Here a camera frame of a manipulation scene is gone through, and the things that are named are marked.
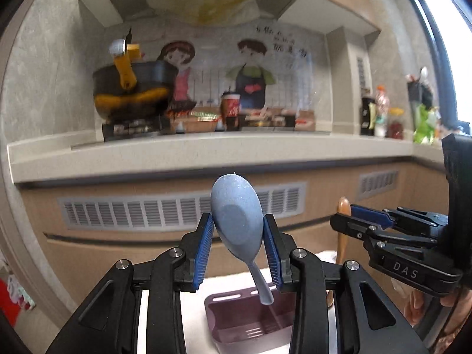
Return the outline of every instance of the wooden spoon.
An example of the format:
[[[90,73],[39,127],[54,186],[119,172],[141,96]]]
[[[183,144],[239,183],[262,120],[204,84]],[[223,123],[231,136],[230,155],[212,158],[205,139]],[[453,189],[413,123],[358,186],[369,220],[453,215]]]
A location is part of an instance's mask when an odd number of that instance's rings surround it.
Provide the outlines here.
[[[337,212],[351,216],[351,204],[346,197],[341,197],[337,203]],[[344,263],[344,257],[346,255],[346,247],[348,245],[348,236],[342,233],[337,234],[337,255],[336,264],[341,265]],[[327,293],[327,306],[331,307],[334,304],[333,292],[330,290]]]

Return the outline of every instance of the bottle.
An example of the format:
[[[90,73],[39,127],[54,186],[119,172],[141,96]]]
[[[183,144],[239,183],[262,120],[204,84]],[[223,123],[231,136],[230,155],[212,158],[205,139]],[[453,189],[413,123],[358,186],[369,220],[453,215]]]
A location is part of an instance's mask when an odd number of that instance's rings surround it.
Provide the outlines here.
[[[374,135],[376,137],[386,137],[387,118],[389,115],[390,100],[386,96],[385,87],[383,85],[377,86],[375,106],[377,109],[377,117],[375,119]]]
[[[376,118],[375,100],[370,95],[370,90],[363,92],[362,109],[360,113],[360,135],[373,136]]]

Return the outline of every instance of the window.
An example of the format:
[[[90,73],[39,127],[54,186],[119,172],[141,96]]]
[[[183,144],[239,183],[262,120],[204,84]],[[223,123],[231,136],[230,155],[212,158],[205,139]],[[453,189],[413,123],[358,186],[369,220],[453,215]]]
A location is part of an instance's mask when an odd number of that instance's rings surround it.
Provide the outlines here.
[[[472,32],[451,0],[424,0],[448,53],[457,105],[457,119],[472,122]]]
[[[428,38],[443,122],[472,122],[472,25],[453,0],[411,0]]]

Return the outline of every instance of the air vent grille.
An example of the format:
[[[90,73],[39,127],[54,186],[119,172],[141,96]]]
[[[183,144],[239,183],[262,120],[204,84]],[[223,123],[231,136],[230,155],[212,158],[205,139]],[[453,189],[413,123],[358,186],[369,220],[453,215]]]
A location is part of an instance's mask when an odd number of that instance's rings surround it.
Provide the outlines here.
[[[398,170],[388,170],[360,175],[357,199],[369,198],[395,189],[397,178]]]
[[[255,187],[263,213],[275,218],[304,212],[306,183]],[[59,198],[70,229],[194,230],[200,217],[211,211],[210,193]]]
[[[359,85],[361,88],[365,88],[365,69],[364,60],[360,57],[357,58],[357,70],[359,72]]]

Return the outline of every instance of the jar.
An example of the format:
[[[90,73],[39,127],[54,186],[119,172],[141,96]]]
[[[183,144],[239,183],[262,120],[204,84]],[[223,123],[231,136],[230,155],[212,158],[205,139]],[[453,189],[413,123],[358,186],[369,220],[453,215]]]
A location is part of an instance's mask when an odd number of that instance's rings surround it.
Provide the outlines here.
[[[403,114],[405,110],[399,107],[392,107],[389,109],[389,130],[388,138],[395,138],[397,140],[403,139]]]

